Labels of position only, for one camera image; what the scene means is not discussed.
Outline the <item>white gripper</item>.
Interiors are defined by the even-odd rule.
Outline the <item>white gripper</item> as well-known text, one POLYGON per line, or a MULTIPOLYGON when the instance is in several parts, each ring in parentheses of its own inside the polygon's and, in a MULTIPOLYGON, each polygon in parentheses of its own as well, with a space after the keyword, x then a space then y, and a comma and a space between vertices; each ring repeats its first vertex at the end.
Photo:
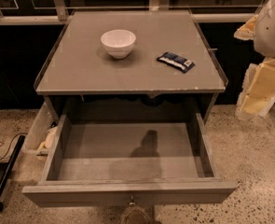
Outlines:
MULTIPOLYGON (((254 49, 265 57, 275 58, 275 0, 268 0, 234 33, 239 40, 254 40, 254 49)), ((245 72, 236 117, 249 120, 264 117, 275 104, 275 59, 251 63, 245 72)))

